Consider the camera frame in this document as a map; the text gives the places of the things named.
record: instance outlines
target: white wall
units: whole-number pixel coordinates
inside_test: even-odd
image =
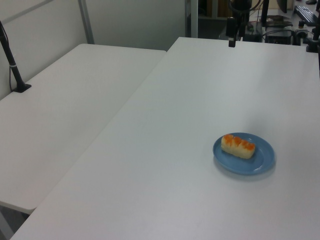
[[[185,0],[87,0],[95,44],[167,51],[184,37]]]
[[[53,0],[3,26],[24,82],[77,45],[87,43],[77,0]],[[0,47],[0,99],[9,93],[9,63]]]

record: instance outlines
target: black stand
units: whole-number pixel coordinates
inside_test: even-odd
[[[14,56],[12,55],[12,52],[9,47],[9,42],[5,34],[4,26],[2,25],[1,21],[0,21],[0,42],[3,47],[4,53],[6,55],[6,58],[8,59],[14,78],[16,80],[16,88],[13,90],[13,92],[23,93],[25,90],[31,88],[31,85],[25,84],[21,79]]]

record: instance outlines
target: cable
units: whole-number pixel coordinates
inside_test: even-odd
[[[258,16],[256,16],[256,24],[258,24],[258,20],[259,20],[259,12],[260,12],[260,9],[261,9],[261,6],[264,2],[262,2],[259,6],[259,10],[258,10]]]
[[[258,0],[258,3],[257,3],[254,7],[250,8],[250,9],[248,9],[248,10],[237,10],[237,9],[235,9],[235,8],[231,5],[231,0],[228,0],[228,7],[229,7],[229,9],[230,9],[231,11],[233,11],[233,12],[235,12],[235,13],[238,13],[238,14],[246,14],[246,13],[251,12],[252,10],[255,10],[255,9],[259,6],[260,2],[261,2],[261,0]]]
[[[259,20],[259,12],[260,12],[260,9],[261,9],[261,6],[264,4],[264,1],[262,1],[262,3],[260,4],[259,6],[259,10],[258,10],[258,16],[256,16],[256,22],[255,22],[255,32],[257,32],[258,30],[258,20]]]
[[[6,30],[4,28],[4,26],[1,26],[3,32],[4,32],[4,35],[5,35],[5,38],[6,38],[6,42],[8,43],[8,46],[9,46],[9,38],[8,38],[8,35],[6,33]],[[13,92],[12,90],[12,87],[11,87],[11,67],[9,66],[9,86],[10,86],[10,91]]]
[[[260,6],[259,6],[259,10],[260,10],[260,8],[261,8],[261,6],[262,6],[263,3],[264,3],[264,1],[261,2]],[[249,17],[250,17],[251,15],[253,15],[256,11],[258,11],[258,9],[254,10],[254,12],[249,15]]]
[[[268,32],[262,34],[262,36],[266,36],[266,35],[269,35],[269,34],[280,33],[280,32],[291,32],[292,34],[295,33],[295,32],[292,31],[292,30],[273,30],[273,31],[268,31]]]
[[[7,42],[8,45],[9,45],[9,38],[8,38],[7,33],[6,33],[6,30],[5,30],[4,26],[1,26],[1,28],[2,28],[2,30],[3,30],[3,32],[4,32],[4,35],[5,35],[5,38],[6,38],[6,42]]]
[[[11,87],[11,68],[10,68],[10,66],[9,66],[9,86],[10,86],[10,91],[13,92],[12,87]]]

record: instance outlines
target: white table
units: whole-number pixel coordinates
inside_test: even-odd
[[[319,83],[302,47],[179,38],[12,240],[318,239]],[[275,167],[220,167],[231,132]]]
[[[30,214],[165,51],[82,44],[0,101],[0,205]]]

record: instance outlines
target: computer equipment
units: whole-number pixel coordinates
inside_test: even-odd
[[[305,6],[295,6],[294,13],[296,13],[304,23],[309,27],[317,25],[318,17]]]

